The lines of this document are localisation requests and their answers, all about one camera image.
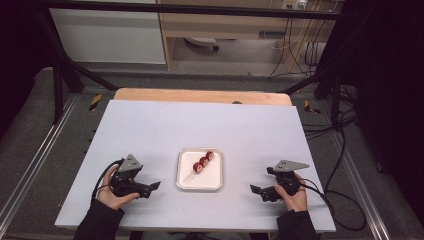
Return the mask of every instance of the metal rail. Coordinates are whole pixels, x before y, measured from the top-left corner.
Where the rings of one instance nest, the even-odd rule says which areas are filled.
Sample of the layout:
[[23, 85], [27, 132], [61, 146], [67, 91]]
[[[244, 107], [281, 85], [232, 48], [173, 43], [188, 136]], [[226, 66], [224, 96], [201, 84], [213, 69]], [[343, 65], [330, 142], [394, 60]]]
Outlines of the metal rail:
[[0, 239], [2, 239], [4, 234], [6, 233], [7, 228], [12, 222], [13, 217], [18, 211], [32, 183], [37, 177], [37, 174], [40, 171], [41, 167], [43, 166], [43, 163], [46, 160], [47, 156], [49, 155], [50, 150], [52, 149], [57, 137], [59, 136], [69, 116], [71, 115], [72, 109], [74, 107], [76, 99], [78, 98], [78, 95], [79, 94], [73, 94], [68, 99], [64, 108], [64, 114], [62, 118], [59, 120], [57, 124], [51, 127], [49, 133], [47, 134], [46, 138], [44, 139], [43, 143], [41, 144], [40, 148], [38, 149], [37, 153], [35, 154], [28, 168], [26, 169], [25, 173], [23, 174], [15, 190], [10, 195], [9, 199], [7, 200], [3, 209], [1, 210]]
[[[328, 105], [323, 104], [322, 102], [319, 104], [327, 122], [331, 123], [330, 110]], [[333, 131], [332, 134], [336, 141], [338, 150], [341, 152], [343, 145], [341, 133]], [[372, 197], [368, 192], [368, 189], [362, 180], [362, 177], [359, 174], [347, 148], [344, 151], [342, 164], [352, 184], [353, 190], [355, 191], [356, 197], [358, 198], [358, 201], [361, 204], [365, 215], [367, 216], [368, 225], [374, 235], [374, 238], [377, 240], [390, 240], [389, 232], [387, 231], [386, 226], [380, 217], [380, 213], [378, 212], [377, 207], [375, 206], [374, 201], [372, 200]]]
[[183, 13], [206, 15], [230, 15], [273, 18], [300, 18], [321, 20], [352, 20], [359, 17], [356, 13], [315, 12], [268, 8], [241, 8], [218, 7], [200, 5], [174, 5], [174, 4], [146, 4], [146, 3], [117, 3], [94, 1], [69, 1], [69, 0], [36, 0], [33, 4], [58, 9], [79, 9], [97, 11], [122, 11], [122, 12], [156, 12], [156, 13]]

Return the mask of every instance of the white plate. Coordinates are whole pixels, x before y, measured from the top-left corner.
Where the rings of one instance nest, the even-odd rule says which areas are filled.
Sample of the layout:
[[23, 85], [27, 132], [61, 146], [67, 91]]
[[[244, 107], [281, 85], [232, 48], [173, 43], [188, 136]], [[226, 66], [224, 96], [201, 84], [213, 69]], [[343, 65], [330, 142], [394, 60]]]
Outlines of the white plate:
[[[208, 151], [214, 158], [200, 172], [193, 165]], [[178, 157], [177, 185], [184, 190], [215, 191], [223, 184], [222, 153], [215, 148], [183, 148]]]

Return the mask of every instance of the dark curtain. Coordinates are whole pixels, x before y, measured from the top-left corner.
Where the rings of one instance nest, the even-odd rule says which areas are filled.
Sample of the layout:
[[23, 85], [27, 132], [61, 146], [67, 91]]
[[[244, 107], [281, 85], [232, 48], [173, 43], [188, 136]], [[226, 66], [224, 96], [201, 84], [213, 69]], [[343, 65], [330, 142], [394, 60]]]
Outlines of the dark curtain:
[[[358, 4], [375, 3], [353, 2], [346, 1], [349, 11], [360, 9]], [[334, 69], [341, 70], [342, 84], [357, 87], [360, 124], [383, 171], [393, 175], [424, 225], [423, 17], [419, 1], [380, 0], [358, 25], [354, 43], [345, 45], [348, 49], [342, 52], [349, 54], [339, 56], [339, 62], [346, 64], [336, 64]], [[352, 30], [351, 24], [338, 22], [336, 27], [338, 34], [328, 41], [323, 63], [351, 38], [352, 31], [343, 33]]]
[[47, 40], [24, 4], [0, 1], [0, 136], [24, 105], [34, 76], [52, 66]]

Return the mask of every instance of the power strip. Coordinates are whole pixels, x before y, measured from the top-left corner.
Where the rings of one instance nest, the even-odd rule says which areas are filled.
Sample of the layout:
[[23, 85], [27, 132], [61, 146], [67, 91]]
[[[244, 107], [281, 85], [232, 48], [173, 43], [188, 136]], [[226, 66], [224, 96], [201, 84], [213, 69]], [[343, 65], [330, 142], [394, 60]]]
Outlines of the power strip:
[[305, 10], [308, 0], [284, 0], [281, 9], [285, 10]]

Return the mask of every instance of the red fruit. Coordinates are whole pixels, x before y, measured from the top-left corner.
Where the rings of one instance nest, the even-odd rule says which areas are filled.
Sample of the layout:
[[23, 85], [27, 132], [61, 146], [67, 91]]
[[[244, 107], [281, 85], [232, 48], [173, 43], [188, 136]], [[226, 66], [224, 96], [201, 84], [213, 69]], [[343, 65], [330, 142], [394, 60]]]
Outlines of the red fruit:
[[207, 152], [207, 153], [206, 153], [206, 157], [209, 159], [209, 161], [210, 161], [210, 160], [212, 160], [212, 159], [213, 159], [213, 157], [214, 157], [213, 152], [210, 152], [210, 151], [209, 151], [209, 152]]
[[207, 157], [202, 157], [200, 158], [200, 164], [202, 164], [203, 167], [206, 167], [206, 165], [208, 165], [209, 163], [209, 159]]
[[196, 162], [196, 163], [193, 165], [193, 170], [194, 170], [195, 172], [200, 172], [200, 171], [202, 171], [202, 169], [203, 169], [203, 166], [202, 166], [202, 164], [200, 164], [199, 162]]

